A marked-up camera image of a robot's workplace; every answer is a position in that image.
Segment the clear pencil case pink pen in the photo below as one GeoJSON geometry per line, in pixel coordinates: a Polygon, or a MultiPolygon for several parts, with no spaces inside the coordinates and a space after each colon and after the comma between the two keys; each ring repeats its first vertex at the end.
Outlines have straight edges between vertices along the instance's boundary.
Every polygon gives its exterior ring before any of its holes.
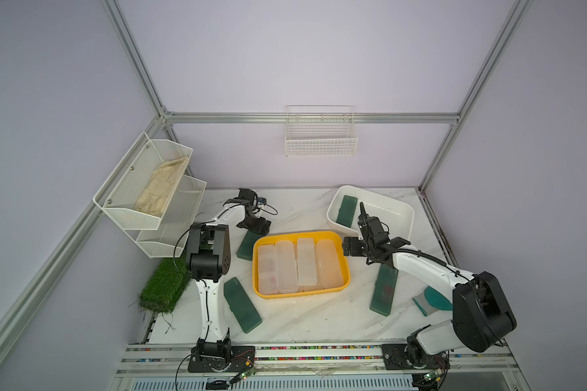
{"type": "Polygon", "coordinates": [[[258,248],[258,286],[259,292],[265,296],[279,293],[276,253],[274,244],[262,245],[258,248]]]}

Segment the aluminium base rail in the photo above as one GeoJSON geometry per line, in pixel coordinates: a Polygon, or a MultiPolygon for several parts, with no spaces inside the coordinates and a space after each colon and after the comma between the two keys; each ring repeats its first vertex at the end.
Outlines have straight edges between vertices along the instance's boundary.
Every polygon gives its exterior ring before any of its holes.
{"type": "Polygon", "coordinates": [[[401,341],[251,342],[229,364],[191,372],[189,345],[130,345],[112,390],[528,390],[510,349],[436,355],[424,369],[401,368],[401,341]]]}

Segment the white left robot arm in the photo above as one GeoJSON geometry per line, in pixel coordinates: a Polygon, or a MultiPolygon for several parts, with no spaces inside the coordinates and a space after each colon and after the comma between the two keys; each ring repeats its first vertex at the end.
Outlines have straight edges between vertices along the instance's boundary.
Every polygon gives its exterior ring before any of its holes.
{"type": "Polygon", "coordinates": [[[224,310],[228,307],[242,330],[249,332],[262,319],[238,279],[225,280],[233,260],[230,227],[245,230],[254,239],[269,233],[271,222],[259,216],[266,201],[256,192],[241,188],[210,221],[188,230],[184,249],[186,264],[196,281],[201,301],[202,331],[186,358],[189,373],[225,373],[242,379],[254,368],[256,348],[234,345],[224,310]]]}

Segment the white plastic storage box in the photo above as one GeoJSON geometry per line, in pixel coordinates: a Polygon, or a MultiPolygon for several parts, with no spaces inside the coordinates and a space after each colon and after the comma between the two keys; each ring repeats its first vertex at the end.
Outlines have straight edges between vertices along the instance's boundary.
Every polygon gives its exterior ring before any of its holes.
{"type": "Polygon", "coordinates": [[[386,229],[391,234],[391,237],[399,236],[403,239],[411,240],[415,217],[415,211],[411,205],[386,195],[350,185],[339,187],[326,212],[328,224],[334,231],[338,231],[344,236],[360,235],[357,224],[357,219],[360,215],[359,204],[356,204],[350,226],[344,226],[337,222],[339,210],[345,196],[357,198],[358,202],[362,202],[367,214],[378,217],[381,222],[387,225],[386,229]]]}

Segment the green artificial grass mat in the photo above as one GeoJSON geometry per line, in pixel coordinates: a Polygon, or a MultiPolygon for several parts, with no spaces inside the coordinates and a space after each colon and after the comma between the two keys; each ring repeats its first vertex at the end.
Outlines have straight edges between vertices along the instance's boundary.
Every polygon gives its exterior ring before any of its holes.
{"type": "Polygon", "coordinates": [[[164,258],[141,291],[141,310],[172,313],[189,284],[191,274],[186,262],[179,258],[164,258]]]}

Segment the white mesh two-tier shelf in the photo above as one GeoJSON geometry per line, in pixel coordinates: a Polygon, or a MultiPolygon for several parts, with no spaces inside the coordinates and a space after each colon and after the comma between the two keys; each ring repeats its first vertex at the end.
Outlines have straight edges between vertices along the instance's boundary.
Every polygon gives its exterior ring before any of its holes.
{"type": "Polygon", "coordinates": [[[188,174],[192,148],[142,134],[94,204],[150,258],[179,257],[206,182],[188,174]]]}

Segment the green pencil case back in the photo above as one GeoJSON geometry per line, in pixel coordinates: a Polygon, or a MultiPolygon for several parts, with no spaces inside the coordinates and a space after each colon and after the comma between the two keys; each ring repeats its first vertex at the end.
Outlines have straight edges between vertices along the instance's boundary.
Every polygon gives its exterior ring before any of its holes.
{"type": "Polygon", "coordinates": [[[350,228],[352,226],[352,222],[354,220],[358,204],[359,202],[356,197],[349,195],[345,195],[344,197],[342,197],[342,203],[339,206],[338,215],[335,219],[336,223],[340,226],[350,228]]]}

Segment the yellow plastic tray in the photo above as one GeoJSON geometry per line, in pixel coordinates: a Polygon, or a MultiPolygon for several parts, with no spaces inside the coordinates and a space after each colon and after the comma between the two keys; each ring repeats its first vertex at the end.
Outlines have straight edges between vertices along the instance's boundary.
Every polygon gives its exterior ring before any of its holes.
{"type": "Polygon", "coordinates": [[[254,292],[263,299],[337,293],[351,281],[342,238],[333,231],[263,237],[252,262],[254,292]]]}

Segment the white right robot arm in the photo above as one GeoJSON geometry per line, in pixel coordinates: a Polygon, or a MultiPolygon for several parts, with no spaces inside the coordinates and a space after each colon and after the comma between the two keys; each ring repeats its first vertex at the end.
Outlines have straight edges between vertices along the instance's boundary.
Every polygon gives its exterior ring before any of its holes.
{"type": "Polygon", "coordinates": [[[400,353],[389,353],[411,368],[423,369],[441,353],[468,348],[483,353],[517,328],[517,320],[497,277],[472,273],[416,249],[402,237],[391,238],[386,225],[360,204],[360,236],[342,247],[368,265],[381,264],[412,275],[451,306],[452,317],[413,332],[400,353]]]}

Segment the beige cloth in shelf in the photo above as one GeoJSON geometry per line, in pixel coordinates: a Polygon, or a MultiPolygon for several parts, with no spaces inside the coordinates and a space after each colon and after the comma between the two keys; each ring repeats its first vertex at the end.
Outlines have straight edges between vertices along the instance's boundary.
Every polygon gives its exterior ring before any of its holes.
{"type": "Polygon", "coordinates": [[[147,186],[134,205],[134,210],[161,218],[171,201],[174,189],[189,162],[187,156],[163,161],[151,175],[147,186]]]}

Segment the green pencil case back angled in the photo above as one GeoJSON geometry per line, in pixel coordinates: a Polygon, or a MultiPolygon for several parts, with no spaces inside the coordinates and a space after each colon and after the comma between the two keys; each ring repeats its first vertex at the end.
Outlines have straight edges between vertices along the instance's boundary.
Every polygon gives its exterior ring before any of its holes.
{"type": "Polygon", "coordinates": [[[236,256],[241,260],[251,262],[253,260],[254,245],[259,239],[262,238],[262,234],[247,231],[238,250],[236,251],[236,256]]]}

